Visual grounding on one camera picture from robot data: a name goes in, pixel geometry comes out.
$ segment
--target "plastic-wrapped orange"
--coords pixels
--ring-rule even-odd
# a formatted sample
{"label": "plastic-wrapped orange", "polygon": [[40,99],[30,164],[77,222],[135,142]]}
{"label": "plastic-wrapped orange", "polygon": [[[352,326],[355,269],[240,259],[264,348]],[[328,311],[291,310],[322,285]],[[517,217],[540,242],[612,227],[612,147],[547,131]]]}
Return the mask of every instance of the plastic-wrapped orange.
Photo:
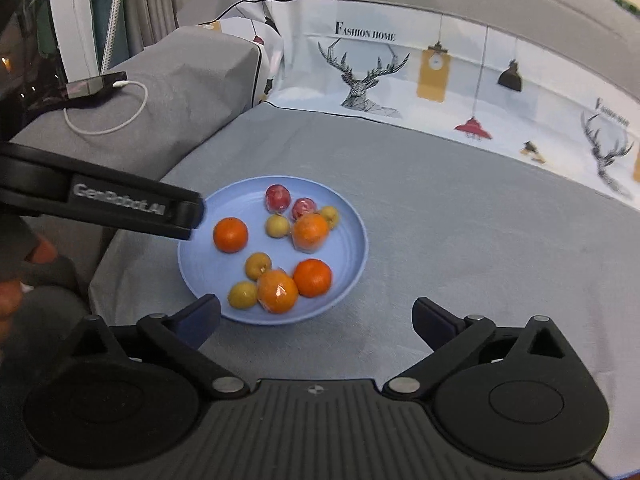
{"label": "plastic-wrapped orange", "polygon": [[258,278],[258,302],[267,312],[284,314],[297,300],[296,282],[284,270],[267,270]]}
{"label": "plastic-wrapped orange", "polygon": [[307,213],[296,220],[291,229],[293,245],[299,251],[317,251],[329,235],[329,224],[318,213]]}

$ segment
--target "plum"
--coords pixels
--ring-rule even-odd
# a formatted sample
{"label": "plum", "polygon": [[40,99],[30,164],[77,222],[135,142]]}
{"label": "plum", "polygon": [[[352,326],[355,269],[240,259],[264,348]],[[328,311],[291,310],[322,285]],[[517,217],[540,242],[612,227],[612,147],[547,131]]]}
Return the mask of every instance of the plum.
{"label": "plum", "polygon": [[291,194],[282,184],[273,184],[264,195],[264,203],[269,213],[282,213],[291,204]]}
{"label": "plum", "polygon": [[297,220],[302,215],[306,215],[307,213],[315,213],[317,209],[318,206],[310,198],[299,198],[293,203],[293,208],[291,209],[291,218]]}

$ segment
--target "table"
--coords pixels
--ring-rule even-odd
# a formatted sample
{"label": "table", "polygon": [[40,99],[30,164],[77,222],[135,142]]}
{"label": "table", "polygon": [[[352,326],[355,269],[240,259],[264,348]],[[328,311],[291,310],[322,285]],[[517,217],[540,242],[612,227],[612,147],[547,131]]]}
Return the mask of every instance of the table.
{"label": "table", "polygon": [[[457,316],[480,313],[503,326],[547,314],[609,402],[609,431],[596,464],[612,475],[638,468],[636,211],[451,140],[269,104],[219,131],[165,181],[207,196],[262,174],[310,178],[343,195],[367,227],[369,261],[352,293],[324,315],[272,328],[224,320],[204,354],[249,383],[375,378],[382,384],[430,352],[411,327],[419,296]],[[132,324],[191,303],[176,249],[174,240],[119,232],[90,287],[94,310],[111,324]]]}

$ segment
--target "person's hand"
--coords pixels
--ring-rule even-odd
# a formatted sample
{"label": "person's hand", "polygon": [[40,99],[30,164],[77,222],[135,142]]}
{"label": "person's hand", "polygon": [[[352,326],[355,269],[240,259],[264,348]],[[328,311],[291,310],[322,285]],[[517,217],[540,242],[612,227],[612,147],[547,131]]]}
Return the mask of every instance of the person's hand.
{"label": "person's hand", "polygon": [[22,296],[20,280],[0,283],[0,345],[9,335],[11,318],[20,307]]}
{"label": "person's hand", "polygon": [[[58,257],[58,252],[51,242],[38,235],[40,243],[27,256],[26,260],[32,264],[48,264]],[[11,330],[12,316],[22,303],[22,283],[20,280],[0,282],[0,346],[6,340]]]}

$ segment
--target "blue bowl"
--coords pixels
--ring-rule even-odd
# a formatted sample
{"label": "blue bowl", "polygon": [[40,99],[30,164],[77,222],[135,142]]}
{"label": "blue bowl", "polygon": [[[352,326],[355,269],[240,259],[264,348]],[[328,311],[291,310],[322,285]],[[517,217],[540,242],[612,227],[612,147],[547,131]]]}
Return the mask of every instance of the blue bowl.
{"label": "blue bowl", "polygon": [[[313,254],[301,253],[293,247],[290,237],[270,238],[264,223],[270,216],[264,205],[264,193],[272,184],[282,184],[291,193],[291,205],[302,197],[313,199],[318,207],[332,205],[340,212],[340,223],[322,246]],[[291,206],[284,213],[290,219]],[[225,254],[213,245],[213,227],[219,220],[235,216],[249,229],[247,246],[235,254]],[[283,268],[292,275],[296,265],[308,258],[317,258],[331,267],[334,275],[329,291],[316,298],[300,296],[295,306],[284,314],[270,314],[259,304],[246,310],[229,306],[226,297],[231,287],[242,280],[244,262],[253,253],[267,253],[273,268]],[[369,240],[362,219],[343,197],[334,190],[304,178],[293,176],[260,176],[223,187],[206,200],[202,224],[191,240],[178,244],[178,265],[184,283],[197,298],[213,293],[222,305],[222,315],[228,319],[255,325],[296,323],[322,314],[342,300],[358,282],[369,254]]]}

